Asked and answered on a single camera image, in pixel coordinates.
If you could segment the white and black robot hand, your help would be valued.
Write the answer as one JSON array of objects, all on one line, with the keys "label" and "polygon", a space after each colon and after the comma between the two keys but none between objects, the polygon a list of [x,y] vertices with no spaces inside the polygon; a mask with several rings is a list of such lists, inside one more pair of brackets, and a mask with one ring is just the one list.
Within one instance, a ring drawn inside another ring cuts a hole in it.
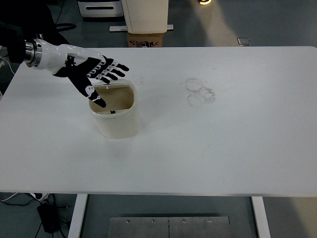
[{"label": "white and black robot hand", "polygon": [[36,40],[41,45],[41,59],[37,69],[45,69],[56,77],[67,77],[75,88],[98,106],[105,108],[106,102],[97,93],[92,79],[110,84],[125,77],[129,68],[101,53],[68,44],[52,45],[44,40]]}]

